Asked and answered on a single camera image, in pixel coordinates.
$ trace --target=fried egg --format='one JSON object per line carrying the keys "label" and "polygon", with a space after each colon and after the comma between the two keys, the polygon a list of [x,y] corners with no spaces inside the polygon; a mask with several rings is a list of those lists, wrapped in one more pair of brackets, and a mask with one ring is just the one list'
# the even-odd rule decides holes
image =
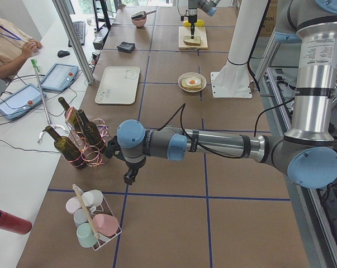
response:
{"label": "fried egg", "polygon": [[196,76],[192,76],[186,79],[186,84],[189,87],[196,87],[201,84],[201,79]]}

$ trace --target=plate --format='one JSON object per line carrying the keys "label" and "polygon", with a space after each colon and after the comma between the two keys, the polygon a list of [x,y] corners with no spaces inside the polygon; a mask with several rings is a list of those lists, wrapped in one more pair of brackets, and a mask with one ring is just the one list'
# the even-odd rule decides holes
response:
{"label": "plate", "polygon": [[97,104],[133,104],[136,99],[139,76],[139,67],[106,67],[97,90],[95,102]]}
{"label": "plate", "polygon": [[[201,88],[201,89],[197,89],[197,90],[188,90],[188,89],[185,89],[185,88],[183,88],[183,87],[181,86],[181,82],[182,82],[183,79],[189,78],[189,77],[192,77],[192,76],[196,76],[196,77],[198,77],[198,78],[201,78],[201,80],[202,80],[202,88]],[[185,73],[185,74],[182,74],[182,75],[178,78],[178,85],[179,85],[179,87],[180,87],[183,91],[185,91],[185,92],[189,92],[189,93],[197,93],[197,92],[202,91],[202,90],[206,87],[206,85],[207,85],[207,79],[206,79],[203,75],[201,75],[201,74],[199,74],[199,73]]]}

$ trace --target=blue joint cap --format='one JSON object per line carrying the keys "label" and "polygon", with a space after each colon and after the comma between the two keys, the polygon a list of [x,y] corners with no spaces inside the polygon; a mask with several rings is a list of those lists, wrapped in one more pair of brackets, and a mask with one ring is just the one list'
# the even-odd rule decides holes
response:
{"label": "blue joint cap", "polygon": [[172,161],[182,161],[187,148],[187,137],[178,133],[174,134],[169,141],[167,158]]}
{"label": "blue joint cap", "polygon": [[315,0],[315,2],[325,11],[337,14],[337,0]]}
{"label": "blue joint cap", "polygon": [[295,33],[275,32],[275,41],[283,44],[301,43],[301,39]]}
{"label": "blue joint cap", "polygon": [[117,128],[117,142],[122,148],[134,148],[145,137],[145,128],[137,120],[123,121]]}
{"label": "blue joint cap", "polygon": [[325,187],[337,178],[337,153],[327,147],[314,147],[293,158],[287,176],[303,187]]}
{"label": "blue joint cap", "polygon": [[207,15],[212,17],[215,12],[217,11],[217,9],[215,7],[212,7],[208,12],[207,12]]}

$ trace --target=red thermos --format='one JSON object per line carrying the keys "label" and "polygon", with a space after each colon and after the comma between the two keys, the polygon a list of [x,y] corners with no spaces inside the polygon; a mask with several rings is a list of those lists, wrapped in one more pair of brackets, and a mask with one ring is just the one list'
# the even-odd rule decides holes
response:
{"label": "red thermos", "polygon": [[32,223],[26,219],[0,210],[0,229],[25,235],[32,229]]}

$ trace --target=cardboard box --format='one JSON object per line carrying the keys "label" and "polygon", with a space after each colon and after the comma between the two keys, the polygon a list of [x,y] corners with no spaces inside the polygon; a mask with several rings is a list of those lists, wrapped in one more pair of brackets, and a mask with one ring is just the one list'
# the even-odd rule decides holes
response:
{"label": "cardboard box", "polygon": [[[237,13],[239,13],[240,5],[243,0],[238,0],[236,5]],[[276,12],[277,12],[278,0],[271,0],[268,13],[265,17],[263,28],[260,31],[261,37],[270,37],[274,31],[276,24]]]}

